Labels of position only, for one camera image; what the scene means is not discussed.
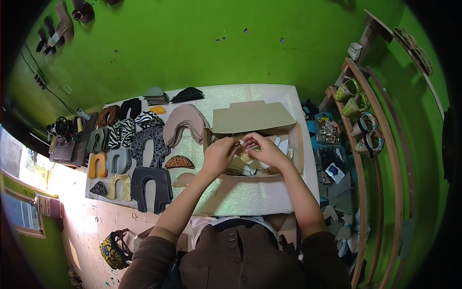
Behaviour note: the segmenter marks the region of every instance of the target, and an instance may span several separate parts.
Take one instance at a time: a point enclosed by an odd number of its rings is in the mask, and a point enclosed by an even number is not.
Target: floor
[[[153,227],[159,216],[136,209],[85,198],[87,174],[56,164],[49,174],[48,191],[59,195],[64,206],[62,240],[67,259],[88,289],[118,288],[126,269],[113,270],[102,259],[99,244],[110,232],[128,228],[124,240],[133,251],[137,234]],[[190,240],[192,229],[184,231]],[[295,237],[295,217],[287,217],[279,234],[290,243]]]

